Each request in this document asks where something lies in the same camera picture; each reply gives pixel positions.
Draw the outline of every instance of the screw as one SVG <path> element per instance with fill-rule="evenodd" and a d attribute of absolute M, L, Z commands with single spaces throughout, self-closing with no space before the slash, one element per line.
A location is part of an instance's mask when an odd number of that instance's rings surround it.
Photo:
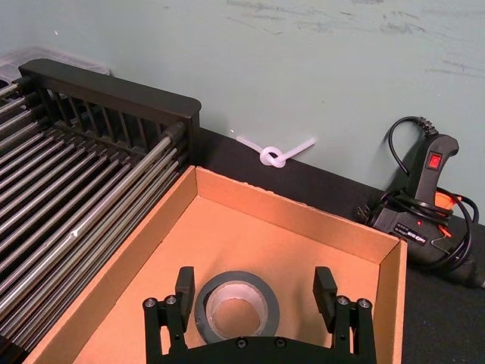
<path fill-rule="evenodd" d="M 240 337 L 236 340 L 236 346 L 240 349 L 246 347 L 248 345 L 248 341 L 244 337 Z"/>
<path fill-rule="evenodd" d="M 345 296 L 339 296 L 336 301 L 340 303 L 341 305 L 348 305 L 349 304 L 349 299 Z"/>
<path fill-rule="evenodd" d="M 155 298 L 148 298 L 145 301 L 145 307 L 153 307 L 157 303 L 157 300 Z"/>
<path fill-rule="evenodd" d="M 177 298 L 175 296 L 169 296 L 165 302 L 168 304 L 168 305 L 174 305 L 175 302 L 177 301 Z"/>
<path fill-rule="evenodd" d="M 277 337 L 277 339 L 274 341 L 274 344 L 276 345 L 276 347 L 285 347 L 286 341 L 282 337 Z"/>
<path fill-rule="evenodd" d="M 358 301 L 358 305 L 360 307 L 363 307 L 365 309 L 368 309 L 369 307 L 371 307 L 371 303 L 369 301 L 367 301 L 365 298 L 361 298 L 359 301 Z"/>

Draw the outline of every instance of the cardboard box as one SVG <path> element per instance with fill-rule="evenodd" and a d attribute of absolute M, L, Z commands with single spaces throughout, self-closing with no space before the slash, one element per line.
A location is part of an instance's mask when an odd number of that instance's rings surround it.
<path fill-rule="evenodd" d="M 277 295 L 277 335 L 330 346 L 312 293 L 328 266 L 352 300 L 374 304 L 380 364 L 399 364 L 406 245 L 387 234 L 202 168 L 189 168 L 43 338 L 25 363 L 143 363 L 142 301 L 174 292 L 193 265 L 196 297 L 228 270 L 249 271 Z M 203 345 L 192 317 L 189 347 Z M 164 351 L 168 340 L 162 332 Z"/>

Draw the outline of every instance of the black cable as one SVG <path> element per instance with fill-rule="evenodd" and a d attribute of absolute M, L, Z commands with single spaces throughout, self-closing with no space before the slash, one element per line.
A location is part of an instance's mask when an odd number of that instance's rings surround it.
<path fill-rule="evenodd" d="M 394 130 L 402 123 L 405 122 L 413 122 L 417 124 L 425 133 L 426 137 L 430 137 L 434 134 L 437 134 L 438 131 L 434 128 L 434 126 L 425 118 L 419 118 L 415 116 L 408 116 L 402 119 L 399 119 L 396 123 L 392 125 L 389 129 L 388 133 L 388 143 L 391 154 L 393 155 L 394 159 L 396 160 L 398 166 L 401 170 L 409 177 L 409 170 L 406 168 L 405 164 L 402 160 L 398 157 L 393 144 L 393 134 Z M 439 259 L 435 263 L 431 263 L 428 265 L 423 265 L 422 268 L 428 270 L 438 270 L 442 272 L 450 272 L 460 265 L 462 265 L 468 257 L 470 256 L 471 252 L 471 224 L 478 223 L 479 219 L 479 212 L 478 207 L 471 199 L 466 196 L 458 195 L 456 196 L 454 193 L 451 193 L 443 188 L 437 188 L 438 192 L 441 192 L 447 195 L 462 211 L 463 216 L 465 217 L 465 223 L 467 232 L 463 237 L 460 244 L 449 252 L 447 256 Z M 381 197 L 381 201 L 385 203 L 390 203 L 395 206 L 398 206 L 404 211 L 407 211 L 415 216 L 423 218 L 424 220 L 431 221 L 434 224 L 448 226 L 449 218 L 452 215 L 452 210 L 447 210 L 440 208 L 435 205 L 431 205 L 427 202 L 420 201 L 419 199 L 414 199 L 410 197 L 404 190 L 398 190 L 391 193 L 386 193 Z M 470 213 L 465 208 L 464 203 L 469 205 L 473 209 L 473 218 L 470 217 Z"/>

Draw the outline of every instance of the power drill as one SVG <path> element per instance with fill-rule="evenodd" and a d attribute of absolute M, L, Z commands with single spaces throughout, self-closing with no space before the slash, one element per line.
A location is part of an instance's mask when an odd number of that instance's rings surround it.
<path fill-rule="evenodd" d="M 394 130 L 404 122 L 413 122 L 424 132 L 410 171 L 393 146 Z M 389 130 L 388 142 L 394 159 L 408 176 L 408 183 L 401 190 L 383 194 L 372 209 L 359 208 L 359 216 L 368 226 L 404 238 L 408 242 L 409 261 L 419 268 L 457 284 L 485 288 L 485 271 L 471 255 L 472 227 L 478 223 L 478 207 L 471 199 L 437 186 L 446 161 L 458 152 L 458 142 L 438 133 L 428 120 L 419 117 L 398 120 Z M 473 218 L 464 203 L 473 209 Z M 465 217 L 467 232 L 463 237 L 457 237 L 448 228 L 454 205 Z"/>

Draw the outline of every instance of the black table surface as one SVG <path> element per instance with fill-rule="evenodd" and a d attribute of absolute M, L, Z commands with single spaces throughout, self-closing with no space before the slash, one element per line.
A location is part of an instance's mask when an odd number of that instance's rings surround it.
<path fill-rule="evenodd" d="M 356 207 L 381 194 L 294 160 L 281 169 L 265 166 L 256 152 L 208 130 L 202 129 L 200 139 L 202 167 L 344 218 L 355 220 Z M 452 228 L 464 231 L 463 225 L 460 218 L 452 220 Z M 485 227 L 478 225 L 474 233 L 474 255 L 485 264 Z M 402 362 L 485 364 L 484 314 L 485 290 L 456 286 L 408 267 Z"/>

